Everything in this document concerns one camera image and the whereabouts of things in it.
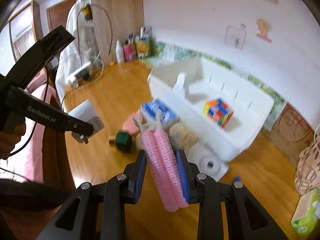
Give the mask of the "person's left hand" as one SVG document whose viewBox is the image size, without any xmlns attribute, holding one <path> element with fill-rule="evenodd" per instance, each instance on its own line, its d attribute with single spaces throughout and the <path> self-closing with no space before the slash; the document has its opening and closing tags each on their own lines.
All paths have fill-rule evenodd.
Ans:
<svg viewBox="0 0 320 240">
<path fill-rule="evenodd" d="M 8 159 L 16 144 L 20 142 L 21 137 L 25 135 L 26 124 L 25 117 L 11 113 L 1 131 L 0 156 L 1 159 Z"/>
</svg>

